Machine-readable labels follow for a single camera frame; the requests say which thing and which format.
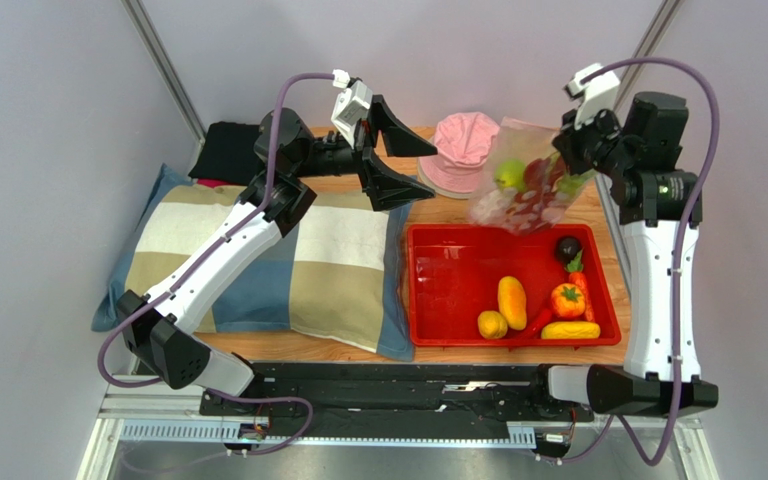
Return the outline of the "red toy lobster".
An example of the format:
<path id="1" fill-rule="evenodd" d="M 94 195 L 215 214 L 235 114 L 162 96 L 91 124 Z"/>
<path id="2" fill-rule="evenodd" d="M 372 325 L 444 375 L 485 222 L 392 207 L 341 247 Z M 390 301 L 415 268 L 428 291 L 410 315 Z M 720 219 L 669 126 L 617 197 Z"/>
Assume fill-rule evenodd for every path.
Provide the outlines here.
<path id="1" fill-rule="evenodd" d="M 500 191 L 509 197 L 502 210 L 500 226 L 510 233 L 526 235 L 548 229 L 551 220 L 543 217 L 544 210 L 555 200 L 555 182 L 561 173 L 555 168 L 558 152 L 543 159 L 536 159 L 526 165 L 524 180 L 528 187 L 525 193 L 515 190 Z"/>

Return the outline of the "clear zip top bag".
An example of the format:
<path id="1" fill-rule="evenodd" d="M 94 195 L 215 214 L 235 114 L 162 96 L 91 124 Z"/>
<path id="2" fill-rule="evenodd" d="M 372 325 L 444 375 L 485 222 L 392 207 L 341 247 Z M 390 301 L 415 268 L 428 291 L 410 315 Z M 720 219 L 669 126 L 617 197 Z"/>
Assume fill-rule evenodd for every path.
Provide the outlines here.
<path id="1" fill-rule="evenodd" d="M 559 131 L 505 117 L 494 136 L 479 184 L 468 200 L 467 220 L 515 235 L 558 224 L 585 185 L 590 170 L 573 174 L 552 141 Z"/>

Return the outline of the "green toy apple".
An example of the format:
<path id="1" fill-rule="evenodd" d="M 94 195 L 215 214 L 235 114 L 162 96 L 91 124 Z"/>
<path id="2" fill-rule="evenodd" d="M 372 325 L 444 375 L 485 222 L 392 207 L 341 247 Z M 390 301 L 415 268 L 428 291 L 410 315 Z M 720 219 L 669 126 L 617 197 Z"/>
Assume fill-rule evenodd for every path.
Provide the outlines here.
<path id="1" fill-rule="evenodd" d="M 515 190 L 525 193 L 528 190 L 524 175 L 526 165 L 518 159 L 510 159 L 499 163 L 493 174 L 493 180 L 500 191 Z"/>

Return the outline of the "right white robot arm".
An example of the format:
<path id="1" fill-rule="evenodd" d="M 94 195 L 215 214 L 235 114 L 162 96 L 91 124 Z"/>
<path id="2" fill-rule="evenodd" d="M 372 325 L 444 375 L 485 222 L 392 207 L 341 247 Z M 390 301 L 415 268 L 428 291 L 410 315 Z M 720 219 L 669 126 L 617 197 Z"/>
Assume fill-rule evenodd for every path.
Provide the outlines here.
<path id="1" fill-rule="evenodd" d="M 686 101 L 639 93 L 621 123 L 610 108 L 613 94 L 575 98 L 553 145 L 570 172 L 594 170 L 611 181 L 630 261 L 630 339 L 622 366 L 547 367 L 546 391 L 600 414 L 667 418 L 674 398 L 681 416 L 713 409 L 719 389 L 700 377 L 691 280 L 673 265 L 691 266 L 702 221 L 701 201 L 682 217 L 698 184 L 696 174 L 676 166 Z"/>

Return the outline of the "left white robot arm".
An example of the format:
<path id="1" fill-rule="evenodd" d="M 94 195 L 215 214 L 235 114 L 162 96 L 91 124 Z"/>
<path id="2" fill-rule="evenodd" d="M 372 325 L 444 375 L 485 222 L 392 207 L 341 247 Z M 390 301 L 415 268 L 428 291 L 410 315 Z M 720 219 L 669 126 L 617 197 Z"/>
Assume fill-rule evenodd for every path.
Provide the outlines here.
<path id="1" fill-rule="evenodd" d="M 227 287 L 310 209 L 316 194 L 303 178 L 355 174 L 375 211 L 434 197 L 431 188 L 392 170 L 376 154 L 379 143 L 391 157 L 437 152 L 392 113 L 382 95 L 341 96 L 332 124 L 334 131 L 317 137 L 297 113 L 278 105 L 263 118 L 255 148 L 266 168 L 237 197 L 228 217 L 163 281 L 143 295 L 127 291 L 118 300 L 120 324 L 113 333 L 157 382 L 239 397 L 254 381 L 249 362 L 212 348 L 194 331 Z"/>

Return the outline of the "plaid patchwork pillow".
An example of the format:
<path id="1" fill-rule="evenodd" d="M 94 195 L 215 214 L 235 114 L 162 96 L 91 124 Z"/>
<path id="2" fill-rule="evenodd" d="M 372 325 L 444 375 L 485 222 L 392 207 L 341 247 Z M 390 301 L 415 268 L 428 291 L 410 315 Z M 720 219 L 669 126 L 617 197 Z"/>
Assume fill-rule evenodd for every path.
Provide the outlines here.
<path id="1" fill-rule="evenodd" d="M 196 184 L 163 166 L 91 327 L 117 325 L 126 291 L 173 273 L 224 222 L 237 186 Z M 321 193 L 301 222 L 249 265 L 198 325 L 201 333 L 293 330 L 410 361 L 401 297 L 401 237 L 410 210 L 376 212 L 360 191 Z"/>

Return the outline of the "red plastic tray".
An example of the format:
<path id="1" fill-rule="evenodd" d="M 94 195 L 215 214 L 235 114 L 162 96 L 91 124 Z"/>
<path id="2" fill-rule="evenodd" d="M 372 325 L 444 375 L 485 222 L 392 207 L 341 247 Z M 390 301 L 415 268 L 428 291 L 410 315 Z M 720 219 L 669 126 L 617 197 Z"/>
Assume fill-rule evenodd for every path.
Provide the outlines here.
<path id="1" fill-rule="evenodd" d="M 552 289 L 567 279 L 555 256 L 564 237 L 577 239 L 584 250 L 599 337 L 543 339 L 538 333 L 510 331 L 501 339 L 483 338 L 478 316 L 496 308 L 498 283 L 505 276 L 523 285 L 529 316 L 548 307 Z M 597 244 L 584 224 L 560 224 L 527 236 L 468 224 L 416 224 L 406 238 L 408 318 L 417 346 L 581 348 L 613 346 L 622 339 Z"/>

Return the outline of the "toy carrot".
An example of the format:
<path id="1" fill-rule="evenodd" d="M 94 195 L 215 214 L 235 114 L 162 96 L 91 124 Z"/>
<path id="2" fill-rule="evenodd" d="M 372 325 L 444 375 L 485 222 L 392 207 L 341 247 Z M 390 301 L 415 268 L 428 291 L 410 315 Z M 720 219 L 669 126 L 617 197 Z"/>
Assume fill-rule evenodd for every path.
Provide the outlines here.
<path id="1" fill-rule="evenodd" d="M 568 281 L 576 285 L 583 294 L 585 302 L 585 311 L 583 318 L 585 321 L 595 323 L 596 315 L 594 312 L 593 304 L 591 301 L 590 291 L 588 288 L 587 279 L 583 273 L 584 266 L 582 263 L 583 251 L 580 250 L 566 265 L 565 270 L 568 274 Z"/>

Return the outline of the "orange toy tomato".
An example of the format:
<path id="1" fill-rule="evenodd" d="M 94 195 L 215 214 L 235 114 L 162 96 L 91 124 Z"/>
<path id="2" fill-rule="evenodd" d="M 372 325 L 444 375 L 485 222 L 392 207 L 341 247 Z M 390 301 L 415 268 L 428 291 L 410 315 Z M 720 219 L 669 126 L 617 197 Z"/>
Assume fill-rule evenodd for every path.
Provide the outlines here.
<path id="1" fill-rule="evenodd" d="M 550 293 L 550 309 L 560 319 L 576 319 L 586 310 L 585 296 L 582 290 L 572 283 L 562 283 Z"/>

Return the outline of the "black folded cloth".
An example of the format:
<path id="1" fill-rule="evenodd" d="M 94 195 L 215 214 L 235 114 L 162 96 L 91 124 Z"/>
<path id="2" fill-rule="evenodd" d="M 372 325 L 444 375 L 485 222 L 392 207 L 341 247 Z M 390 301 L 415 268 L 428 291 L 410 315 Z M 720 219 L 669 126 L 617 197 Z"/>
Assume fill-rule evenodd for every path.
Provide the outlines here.
<path id="1" fill-rule="evenodd" d="M 213 123 L 188 176 L 208 184 L 247 185 L 265 169 L 264 161 L 254 152 L 259 137 L 258 125 Z"/>

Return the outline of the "orange toy mango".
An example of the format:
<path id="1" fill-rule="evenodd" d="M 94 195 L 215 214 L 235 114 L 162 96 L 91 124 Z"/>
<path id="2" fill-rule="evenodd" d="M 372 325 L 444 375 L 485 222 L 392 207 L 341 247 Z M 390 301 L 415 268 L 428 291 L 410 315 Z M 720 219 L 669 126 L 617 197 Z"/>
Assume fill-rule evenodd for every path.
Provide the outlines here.
<path id="1" fill-rule="evenodd" d="M 527 296 L 521 282 L 513 276 L 505 276 L 498 282 L 497 302 L 499 313 L 508 327 L 522 331 L 528 323 Z"/>

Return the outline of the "yellow toy lemon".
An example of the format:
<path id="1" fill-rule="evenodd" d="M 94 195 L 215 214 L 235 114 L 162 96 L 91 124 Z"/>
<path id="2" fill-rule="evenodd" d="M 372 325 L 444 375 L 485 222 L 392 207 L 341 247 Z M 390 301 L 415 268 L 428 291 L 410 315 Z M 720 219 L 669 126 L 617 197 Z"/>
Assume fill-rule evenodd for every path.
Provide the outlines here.
<path id="1" fill-rule="evenodd" d="M 482 338 L 498 340 L 507 335 L 509 326 L 501 313 L 497 311 L 483 311 L 478 315 L 477 328 Z"/>

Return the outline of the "yellow toy banana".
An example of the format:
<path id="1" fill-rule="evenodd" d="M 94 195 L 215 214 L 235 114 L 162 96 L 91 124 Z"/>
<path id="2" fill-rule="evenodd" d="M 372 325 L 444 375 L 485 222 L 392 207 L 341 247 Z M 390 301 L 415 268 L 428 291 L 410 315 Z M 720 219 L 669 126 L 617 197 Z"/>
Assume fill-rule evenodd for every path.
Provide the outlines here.
<path id="1" fill-rule="evenodd" d="M 591 340 L 600 335 L 600 326 L 588 321 L 551 322 L 540 332 L 540 338 L 544 340 Z"/>

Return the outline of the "red toy chili pepper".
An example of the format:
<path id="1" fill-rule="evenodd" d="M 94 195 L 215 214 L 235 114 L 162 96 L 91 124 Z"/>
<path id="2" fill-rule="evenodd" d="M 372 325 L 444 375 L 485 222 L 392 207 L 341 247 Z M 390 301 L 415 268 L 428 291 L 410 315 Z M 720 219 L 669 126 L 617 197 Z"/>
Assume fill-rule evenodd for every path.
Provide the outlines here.
<path id="1" fill-rule="evenodd" d="M 518 334 L 518 340 L 539 338 L 543 328 L 554 320 L 554 312 L 550 308 L 543 308 L 526 327 Z"/>

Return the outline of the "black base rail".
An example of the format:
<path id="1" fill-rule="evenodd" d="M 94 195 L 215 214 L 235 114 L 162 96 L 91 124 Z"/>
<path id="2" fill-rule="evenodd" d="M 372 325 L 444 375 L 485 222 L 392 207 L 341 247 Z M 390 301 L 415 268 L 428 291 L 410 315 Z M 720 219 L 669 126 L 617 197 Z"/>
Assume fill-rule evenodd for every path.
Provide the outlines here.
<path id="1" fill-rule="evenodd" d="M 586 407 L 546 400 L 528 365 L 260 363 L 242 401 L 197 386 L 112 387 L 105 415 L 136 441 L 544 449 L 564 454 Z"/>

